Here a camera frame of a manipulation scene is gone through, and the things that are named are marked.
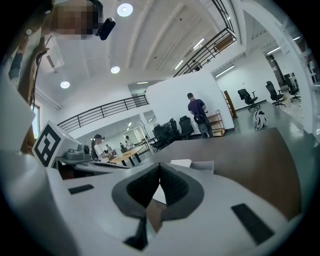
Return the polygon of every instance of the black metal railing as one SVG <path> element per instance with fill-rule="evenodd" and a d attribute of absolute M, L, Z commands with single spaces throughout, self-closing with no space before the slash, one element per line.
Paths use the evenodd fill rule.
<path fill-rule="evenodd" d="M 198 52 L 196 52 L 174 75 L 174 77 L 196 72 L 208 64 L 222 50 L 236 41 L 236 37 L 226 27 L 208 41 Z"/>
<path fill-rule="evenodd" d="M 223 22 L 225 24 L 225 27 L 230 29 L 233 33 L 234 31 L 234 27 L 232 26 L 232 22 L 230 21 L 230 16 L 227 13 L 227 10 L 224 6 L 224 4 L 222 3 L 222 0 L 212 0 L 213 4 L 215 5 L 215 7 L 217 8 L 217 10 L 219 11 Z"/>
<path fill-rule="evenodd" d="M 99 119 L 148 104 L 149 103 L 145 95 L 125 98 L 101 106 L 97 106 L 80 114 L 77 114 L 59 123 L 58 126 L 69 133 Z"/>

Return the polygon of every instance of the man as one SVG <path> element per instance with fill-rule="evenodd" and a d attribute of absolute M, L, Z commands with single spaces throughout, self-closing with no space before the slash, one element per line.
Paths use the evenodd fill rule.
<path fill-rule="evenodd" d="M 192 115 L 194 115 L 195 117 L 200 117 L 200 118 L 203 117 L 204 123 L 207 126 L 207 132 L 202 132 L 201 133 L 202 138 L 203 139 L 208 138 L 207 133 L 208 133 L 210 138 L 213 138 L 214 134 L 212 133 L 212 128 L 211 128 L 211 125 L 210 125 L 210 121 L 209 121 L 208 117 L 205 114 L 205 110 L 207 108 L 205 103 L 201 99 L 196 99 L 191 92 L 187 94 L 187 97 L 190 100 L 190 103 L 188 105 L 188 110 L 190 111 L 190 113 Z"/>
<path fill-rule="evenodd" d="M 35 98 L 36 70 L 48 50 L 45 36 L 53 34 L 80 40 L 95 35 L 102 23 L 103 6 L 98 0 L 43 0 L 9 47 L 0 66 L 1 83 L 15 87 L 31 106 Z M 34 143 L 31 126 L 21 151 L 32 154 Z"/>

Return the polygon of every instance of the balcony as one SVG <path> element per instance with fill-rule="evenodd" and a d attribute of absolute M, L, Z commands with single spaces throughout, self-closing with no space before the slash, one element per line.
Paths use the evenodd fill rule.
<path fill-rule="evenodd" d="M 145 95 L 135 96 L 107 103 L 77 114 L 58 124 L 67 133 L 91 124 L 97 120 L 148 105 Z"/>

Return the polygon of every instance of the ceiling light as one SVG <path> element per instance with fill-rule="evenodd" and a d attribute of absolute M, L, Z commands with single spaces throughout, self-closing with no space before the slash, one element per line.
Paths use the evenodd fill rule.
<path fill-rule="evenodd" d="M 179 64 L 175 67 L 175 69 L 174 70 L 176 70 L 180 65 L 181 65 L 181 63 L 182 62 L 184 62 L 183 60 L 181 60 L 180 62 L 179 62 Z"/>
<path fill-rule="evenodd" d="M 118 67 L 118 66 L 113 66 L 111 68 L 111 73 L 112 74 L 117 74 L 117 73 L 119 73 L 119 71 L 120 71 L 120 67 Z"/>
<path fill-rule="evenodd" d="M 134 8 L 132 7 L 131 4 L 129 3 L 123 3 L 120 4 L 116 12 L 119 14 L 121 17 L 127 17 L 130 14 L 132 14 Z"/>
<path fill-rule="evenodd" d="M 67 89 L 70 86 L 70 83 L 68 81 L 63 81 L 60 83 L 61 88 Z"/>
<path fill-rule="evenodd" d="M 204 38 L 202 38 L 194 47 L 193 47 L 193 49 L 196 49 L 197 48 L 197 46 L 198 45 L 200 45 L 201 44 L 201 42 L 203 41 L 203 40 L 205 40 Z"/>
<path fill-rule="evenodd" d="M 280 49 L 280 47 L 277 47 L 277 48 L 275 48 L 275 49 L 273 49 L 273 50 L 271 50 L 271 51 L 268 51 L 268 52 L 266 53 L 266 55 L 270 55 L 270 54 L 278 51 L 279 49 Z"/>
<path fill-rule="evenodd" d="M 232 66 L 228 67 L 226 70 L 224 70 L 221 73 L 217 74 L 215 77 L 217 78 L 217 77 L 221 76 L 223 73 L 227 72 L 228 70 L 230 70 L 230 69 L 232 69 L 234 67 L 235 67 L 235 65 L 232 65 Z"/>

